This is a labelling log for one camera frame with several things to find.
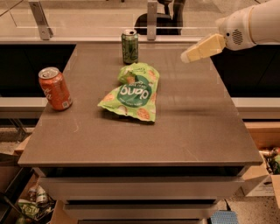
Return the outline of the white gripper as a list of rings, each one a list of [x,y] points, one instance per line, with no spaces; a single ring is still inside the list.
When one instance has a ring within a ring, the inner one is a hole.
[[[254,6],[238,10],[215,21],[220,34],[209,34],[198,43],[188,47],[180,58],[185,63],[219,54],[226,47],[232,51],[256,46],[250,33],[250,20]]]

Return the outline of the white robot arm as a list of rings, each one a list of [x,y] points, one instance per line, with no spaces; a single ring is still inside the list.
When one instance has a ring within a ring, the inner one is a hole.
[[[216,21],[218,32],[209,34],[181,53],[185,63],[257,45],[280,44],[280,0],[252,5]]]

